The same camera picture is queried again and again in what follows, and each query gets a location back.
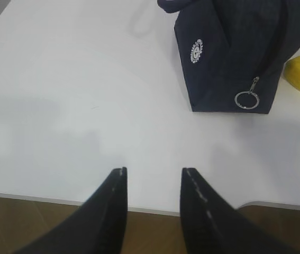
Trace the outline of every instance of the metal ring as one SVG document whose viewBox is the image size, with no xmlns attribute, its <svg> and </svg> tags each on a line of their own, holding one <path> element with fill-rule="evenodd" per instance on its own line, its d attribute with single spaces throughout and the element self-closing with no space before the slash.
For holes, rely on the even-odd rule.
<svg viewBox="0 0 300 254">
<path fill-rule="evenodd" d="M 245 106 L 241 105 L 241 104 L 238 102 L 238 97 L 239 97 L 240 95 L 242 95 L 242 94 L 249 94 L 249 95 L 252 95 L 252 96 L 257 100 L 256 104 L 255 104 L 254 106 L 252 106 L 252 107 L 245 107 Z M 239 108 L 242 108 L 243 110 L 252 110 L 252 109 L 258 107 L 259 102 L 260 102 L 260 99 L 259 99 L 259 96 L 258 96 L 256 93 L 250 92 L 250 91 L 244 91 L 244 92 L 237 93 L 237 95 L 236 95 L 235 98 L 234 98 L 234 101 L 235 101 L 236 105 L 237 105 Z"/>
</svg>

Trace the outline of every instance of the fabric bag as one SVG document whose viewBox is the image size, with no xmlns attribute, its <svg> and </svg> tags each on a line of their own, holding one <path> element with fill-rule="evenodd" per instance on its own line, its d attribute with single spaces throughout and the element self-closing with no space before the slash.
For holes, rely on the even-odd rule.
<svg viewBox="0 0 300 254">
<path fill-rule="evenodd" d="M 300 48 L 300 0 L 158 0 L 175 34 L 193 111 L 268 114 Z"/>
</svg>

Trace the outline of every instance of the printed emblem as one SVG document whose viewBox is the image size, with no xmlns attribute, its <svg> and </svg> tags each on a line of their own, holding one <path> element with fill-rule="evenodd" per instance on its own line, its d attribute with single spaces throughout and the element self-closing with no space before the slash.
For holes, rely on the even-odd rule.
<svg viewBox="0 0 300 254">
<path fill-rule="evenodd" d="M 203 41 L 201 39 L 198 39 L 193 44 L 191 49 L 191 62 L 194 64 L 197 63 L 202 53 L 203 53 Z"/>
</svg>

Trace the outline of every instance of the zipper pull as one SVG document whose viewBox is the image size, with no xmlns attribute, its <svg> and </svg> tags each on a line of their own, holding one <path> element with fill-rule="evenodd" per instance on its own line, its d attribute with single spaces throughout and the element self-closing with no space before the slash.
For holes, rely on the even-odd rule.
<svg viewBox="0 0 300 254">
<path fill-rule="evenodd" d="M 252 83 L 251 88 L 250 88 L 250 90 L 249 90 L 250 93 L 253 92 L 253 90 L 254 90 L 254 88 L 256 87 L 256 84 L 257 84 L 258 81 L 259 81 L 259 77 L 255 77 L 255 78 L 253 79 L 253 83 Z"/>
<path fill-rule="evenodd" d="M 257 82 L 259 81 L 259 77 L 255 77 L 252 81 L 252 85 L 251 85 L 251 88 L 249 91 L 244 91 L 244 92 L 240 92 L 240 93 L 237 93 L 237 95 L 235 96 L 234 98 L 234 101 L 236 103 L 236 105 L 239 107 L 239 108 L 242 108 L 243 110 L 252 110 L 256 107 L 258 107 L 259 105 L 259 102 L 260 102 L 260 99 L 259 99 L 259 96 L 254 92 L 254 88 L 256 87 L 256 84 Z M 247 95 L 251 95 L 253 96 L 255 99 L 256 99 L 256 103 L 254 106 L 244 106 L 244 105 L 241 105 L 238 101 L 238 98 L 239 96 L 243 95 L 243 94 L 247 94 Z"/>
</svg>

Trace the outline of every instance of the wooden floor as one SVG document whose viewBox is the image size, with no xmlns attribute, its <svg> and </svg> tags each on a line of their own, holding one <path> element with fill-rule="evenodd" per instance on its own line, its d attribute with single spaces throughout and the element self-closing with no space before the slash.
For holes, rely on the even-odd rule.
<svg viewBox="0 0 300 254">
<path fill-rule="evenodd" d="M 45 234 L 76 209 L 76 206 L 0 198 L 0 254 L 12 253 Z M 249 206 L 240 212 L 266 232 L 300 250 L 300 211 Z M 179 218 L 129 212 L 122 253 L 186 253 Z"/>
</svg>

